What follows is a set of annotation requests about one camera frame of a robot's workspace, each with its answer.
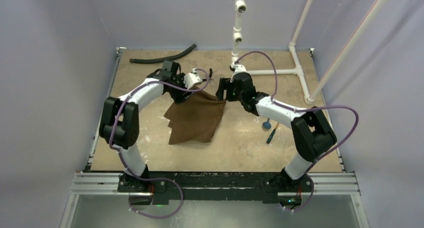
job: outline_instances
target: glass panel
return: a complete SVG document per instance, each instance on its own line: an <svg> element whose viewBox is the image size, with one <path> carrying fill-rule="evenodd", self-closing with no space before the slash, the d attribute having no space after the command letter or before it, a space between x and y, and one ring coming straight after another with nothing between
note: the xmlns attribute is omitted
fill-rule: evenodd
<svg viewBox="0 0 424 228"><path fill-rule="evenodd" d="M152 205L143 210L151 215L172 212L178 201ZM357 228L350 195L316 195L308 206L295 213L282 211L278 204L261 201L185 200L181 210L167 219L152 219L129 211L126 195L80 195L73 228Z"/></svg>

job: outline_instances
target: screwdriver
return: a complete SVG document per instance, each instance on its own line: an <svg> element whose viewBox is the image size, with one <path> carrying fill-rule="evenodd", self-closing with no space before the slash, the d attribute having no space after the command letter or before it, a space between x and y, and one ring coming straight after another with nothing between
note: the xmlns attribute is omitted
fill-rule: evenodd
<svg viewBox="0 0 424 228"><path fill-rule="evenodd" d="M269 144L271 142L271 140L273 139L274 134L276 133L276 130L277 130L279 124L280 123L277 123L277 125L275 126L275 128L272 130L271 134L269 135L268 139L266 140L266 143L267 144Z"/></svg>

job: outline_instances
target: table surface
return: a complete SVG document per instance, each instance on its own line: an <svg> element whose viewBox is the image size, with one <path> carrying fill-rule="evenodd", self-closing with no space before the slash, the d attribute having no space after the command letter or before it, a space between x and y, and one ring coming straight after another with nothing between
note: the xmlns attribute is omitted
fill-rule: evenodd
<svg viewBox="0 0 424 228"><path fill-rule="evenodd" d="M146 76L162 64L131 64L129 59L154 59L171 56L179 50L124 50L111 96L118 97L130 92L141 84ZM295 64L288 51L267 51L277 69L293 69ZM311 54L298 52L303 67L306 83L313 89L317 83L315 67ZM219 79L230 77L228 50L195 50L179 59L182 71L187 73L193 68L213 70L213 80L205 89L215 94ZM251 54L241 60L247 70L270 70L270 62L260 54ZM257 91L272 94L274 78L271 75L254 75L253 84ZM295 75L278 75L278 92L275 98L281 102L303 108L304 94ZM213 172L279 172L297 153L291 129L280 125L270 144L266 140L271 130L265 131L262 123L267 119L257 117L244 111L239 102L227 102L222 121L210 143L188 141L168 145L171 128L169 121L163 117L173 100L169 94L160 96L147 105L139 115L140 134L137 140L138 149L151 171L213 171ZM319 96L314 106L324 105ZM122 171L123 166L115 151L110 150L106 141L97 139L94 159L91 166L96 171ZM312 172L341 172L341 165L336 152L322 159Z"/></svg>

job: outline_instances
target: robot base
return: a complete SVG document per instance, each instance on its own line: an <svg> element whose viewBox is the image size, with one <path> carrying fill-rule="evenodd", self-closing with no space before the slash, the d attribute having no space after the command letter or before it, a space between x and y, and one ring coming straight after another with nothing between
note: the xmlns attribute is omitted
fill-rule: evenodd
<svg viewBox="0 0 424 228"><path fill-rule="evenodd" d="M307 177L302 176L289 185L276 185L272 178L280 175L279 172L148 172L149 178L174 180L182 188L184 200L192 201L262 201L264 204L293 205L288 200L293 200L299 186L302 192L311 192ZM125 182L119 182L118 192L154 194L153 205L167 205L169 200L180 199L178 188L170 182L144 182L125 173L120 177Z"/></svg>

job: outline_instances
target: lavender wall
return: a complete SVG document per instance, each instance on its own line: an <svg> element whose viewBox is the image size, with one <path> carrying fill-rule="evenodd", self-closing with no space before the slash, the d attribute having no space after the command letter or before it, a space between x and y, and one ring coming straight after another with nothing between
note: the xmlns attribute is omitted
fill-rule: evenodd
<svg viewBox="0 0 424 228"><path fill-rule="evenodd" d="M374 0L343 0L314 51L322 77ZM328 104L356 108L340 148L355 171L372 228L422 227L424 217L424 0L389 0L324 87ZM330 111L339 137L352 126Z"/></svg>
<svg viewBox="0 0 424 228"><path fill-rule="evenodd" d="M0 0L0 221L58 227L115 46L91 0Z"/></svg>
<svg viewBox="0 0 424 228"><path fill-rule="evenodd" d="M118 46L231 49L235 0L93 0ZM298 49L315 47L341 0L315 0ZM244 49L287 49L306 0L246 0Z"/></svg>

